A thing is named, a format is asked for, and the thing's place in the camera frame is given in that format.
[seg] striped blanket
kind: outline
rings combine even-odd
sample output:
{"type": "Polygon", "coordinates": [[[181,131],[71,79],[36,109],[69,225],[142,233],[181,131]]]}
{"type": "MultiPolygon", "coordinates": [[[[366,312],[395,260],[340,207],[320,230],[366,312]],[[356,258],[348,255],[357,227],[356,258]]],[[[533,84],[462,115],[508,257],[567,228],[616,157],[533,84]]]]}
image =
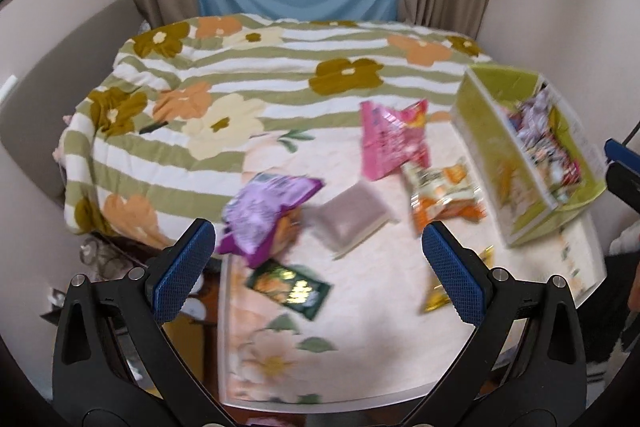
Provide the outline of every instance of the striped blanket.
{"type": "Polygon", "coordinates": [[[66,223],[166,247],[196,217],[220,222],[256,172],[358,128],[362,100],[426,98],[447,118],[466,65],[487,60],[464,36],[399,23],[238,14],[135,36],[70,122],[66,223]]]}

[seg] blue gripper pad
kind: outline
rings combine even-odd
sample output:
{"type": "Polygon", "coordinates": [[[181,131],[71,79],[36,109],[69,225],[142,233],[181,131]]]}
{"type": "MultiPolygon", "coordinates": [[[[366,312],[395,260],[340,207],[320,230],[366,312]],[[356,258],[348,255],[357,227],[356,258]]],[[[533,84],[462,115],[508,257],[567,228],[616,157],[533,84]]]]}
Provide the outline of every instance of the blue gripper pad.
{"type": "Polygon", "coordinates": [[[613,139],[604,144],[604,153],[611,162],[622,163],[630,171],[640,174],[640,155],[613,139]]]}
{"type": "Polygon", "coordinates": [[[422,231],[422,251],[460,318],[478,327],[493,293],[487,277],[489,270],[482,260],[463,248],[439,221],[422,231]]]}
{"type": "Polygon", "coordinates": [[[163,324],[177,317],[215,247],[213,225],[196,219],[175,245],[156,258],[145,283],[156,322],[163,324]]]}

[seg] tabletop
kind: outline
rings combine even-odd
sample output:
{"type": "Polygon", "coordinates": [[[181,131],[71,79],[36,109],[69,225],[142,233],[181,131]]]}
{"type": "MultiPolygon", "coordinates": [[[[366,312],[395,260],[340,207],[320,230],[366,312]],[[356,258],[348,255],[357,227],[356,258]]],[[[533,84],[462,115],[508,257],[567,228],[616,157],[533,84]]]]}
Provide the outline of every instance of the tabletop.
{"type": "MultiPolygon", "coordinates": [[[[447,121],[427,126],[432,165],[464,157],[482,187],[462,138],[447,121]]],[[[270,162],[270,171],[316,176],[326,187],[309,203],[322,204],[360,178],[361,131],[314,130],[295,158],[270,162]]],[[[409,199],[398,174],[373,183],[399,217],[343,259],[333,260],[310,230],[278,261],[333,287],[313,321],[247,287],[250,270],[226,257],[220,298],[218,349],[221,401],[265,412],[331,413],[382,407],[424,396],[456,358],[473,326],[452,305],[423,314],[432,274],[416,237],[409,199]]],[[[508,248],[494,212],[474,224],[446,225],[464,247],[494,247],[494,266],[517,279],[546,282],[564,276],[579,306],[604,280],[600,245],[588,212],[563,230],[508,248]]],[[[517,344],[523,321],[504,346],[517,344]]]]}

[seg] gray headboard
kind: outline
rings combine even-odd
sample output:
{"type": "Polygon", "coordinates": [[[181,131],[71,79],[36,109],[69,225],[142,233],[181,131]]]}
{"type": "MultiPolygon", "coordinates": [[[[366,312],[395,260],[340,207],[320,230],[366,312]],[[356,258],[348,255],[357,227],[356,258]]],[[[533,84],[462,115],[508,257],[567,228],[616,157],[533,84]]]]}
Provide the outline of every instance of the gray headboard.
{"type": "Polygon", "coordinates": [[[142,16],[133,0],[117,0],[66,36],[39,61],[0,108],[0,142],[20,169],[51,199],[65,187],[51,153],[62,117],[111,73],[113,59],[135,35],[142,16]]]}

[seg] wall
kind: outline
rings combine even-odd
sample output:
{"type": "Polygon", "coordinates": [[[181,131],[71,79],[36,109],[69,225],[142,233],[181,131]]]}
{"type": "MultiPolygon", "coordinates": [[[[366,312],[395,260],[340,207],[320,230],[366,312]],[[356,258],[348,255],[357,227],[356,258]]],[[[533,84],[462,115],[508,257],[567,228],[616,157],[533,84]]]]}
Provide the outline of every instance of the wall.
{"type": "MultiPolygon", "coordinates": [[[[112,1],[3,2],[0,83],[11,74],[23,76],[65,35],[112,1]]],[[[47,288],[66,290],[71,277],[82,271],[80,239],[66,231],[62,211],[31,184],[1,146],[0,187],[0,334],[36,388],[50,395],[56,328],[38,316],[49,309],[47,288]]]]}
{"type": "MultiPolygon", "coordinates": [[[[640,119],[640,0],[491,0],[478,39],[497,60],[545,73],[598,144],[640,119]]],[[[592,213],[605,248],[637,218],[609,193],[592,213]]]]}

